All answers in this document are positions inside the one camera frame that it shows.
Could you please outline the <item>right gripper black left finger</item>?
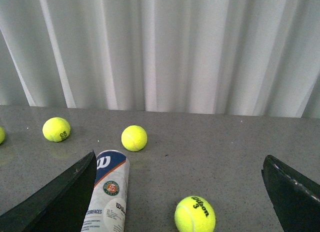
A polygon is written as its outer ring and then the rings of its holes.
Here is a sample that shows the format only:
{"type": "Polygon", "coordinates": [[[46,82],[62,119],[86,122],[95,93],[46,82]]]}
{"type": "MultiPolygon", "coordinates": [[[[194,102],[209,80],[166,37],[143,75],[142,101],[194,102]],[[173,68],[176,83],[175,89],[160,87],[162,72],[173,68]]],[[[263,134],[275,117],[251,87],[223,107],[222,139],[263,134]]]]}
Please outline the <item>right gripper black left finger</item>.
{"type": "Polygon", "coordinates": [[[79,232],[96,179],[89,152],[43,188],[0,217],[2,232],[79,232]]]}

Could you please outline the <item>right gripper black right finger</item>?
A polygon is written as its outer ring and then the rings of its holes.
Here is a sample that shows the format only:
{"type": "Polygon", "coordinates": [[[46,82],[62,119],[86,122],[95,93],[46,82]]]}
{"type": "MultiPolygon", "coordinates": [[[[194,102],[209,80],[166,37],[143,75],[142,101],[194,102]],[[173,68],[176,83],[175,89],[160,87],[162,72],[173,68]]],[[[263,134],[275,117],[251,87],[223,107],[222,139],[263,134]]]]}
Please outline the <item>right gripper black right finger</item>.
{"type": "Polygon", "coordinates": [[[273,155],[265,157],[261,175],[285,232],[320,230],[319,184],[273,155]]]}

